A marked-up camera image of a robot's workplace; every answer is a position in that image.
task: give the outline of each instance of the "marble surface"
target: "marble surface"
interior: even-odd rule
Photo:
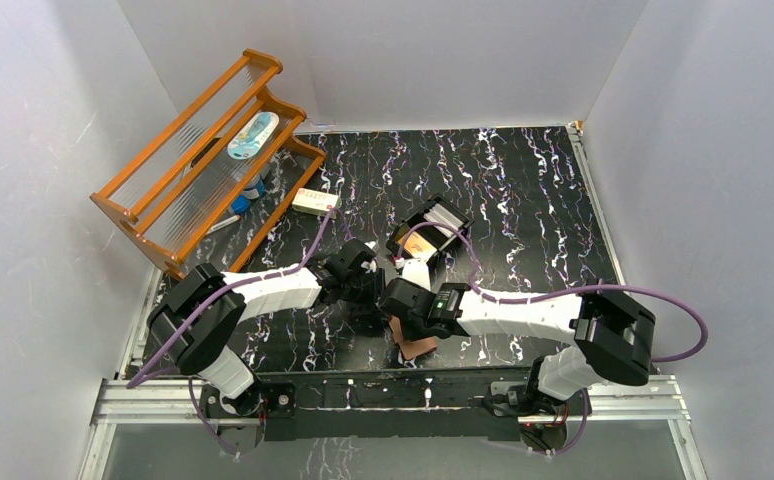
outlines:
[[[384,241],[411,208],[442,193],[469,213],[486,288],[549,292],[590,280],[614,282],[612,262],[563,127],[308,135],[324,169],[308,188],[339,193],[352,233]],[[274,160],[269,193],[238,224],[208,236],[188,264],[230,264],[268,218],[303,167]],[[320,219],[289,210],[243,270],[297,263]],[[322,251],[342,244],[329,227]],[[433,285],[465,281],[462,247],[436,266]],[[160,295],[167,289],[161,286]],[[242,322],[229,346],[257,372],[442,368],[530,364],[559,344],[505,335],[440,340],[436,352],[407,361],[384,325],[349,320],[342,305],[279,312]],[[150,339],[145,358],[157,349]]]

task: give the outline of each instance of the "brown object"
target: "brown object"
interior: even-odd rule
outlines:
[[[437,340],[434,337],[413,341],[405,340],[402,335],[402,322],[398,317],[390,319],[390,330],[393,331],[393,341],[399,346],[405,360],[413,360],[420,355],[437,350]]]
[[[285,148],[304,175],[228,268],[238,271],[289,208],[296,191],[324,162],[325,152],[293,136],[307,118],[305,112],[275,98],[266,87],[282,68],[277,58],[246,50],[101,191],[90,195],[122,233],[169,275],[184,277],[190,252],[261,167]],[[260,112],[279,117],[260,152],[240,163],[217,158]]]

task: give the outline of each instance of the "blue cap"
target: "blue cap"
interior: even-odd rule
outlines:
[[[234,210],[234,213],[236,213],[237,215],[245,213],[245,211],[248,209],[249,209],[249,200],[242,195],[234,199],[234,203],[231,204],[231,210]]]

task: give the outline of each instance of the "gray wall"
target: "gray wall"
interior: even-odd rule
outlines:
[[[774,478],[774,2],[653,0],[586,126],[627,281],[711,326],[679,376],[711,478]],[[656,352],[696,329],[657,308]]]
[[[306,128],[383,130],[583,119],[646,0],[120,4],[179,109],[252,47]]]
[[[148,261],[92,204],[175,110],[115,1],[0,1],[0,478],[74,478]]]

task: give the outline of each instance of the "brown cardboard piece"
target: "brown cardboard piece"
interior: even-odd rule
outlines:
[[[398,317],[390,319],[390,330],[393,331],[393,341],[399,346],[399,349],[402,351],[402,357],[405,360],[413,360],[420,355],[437,350],[437,339],[434,337],[413,341],[405,340],[405,337],[402,335],[402,322]]]

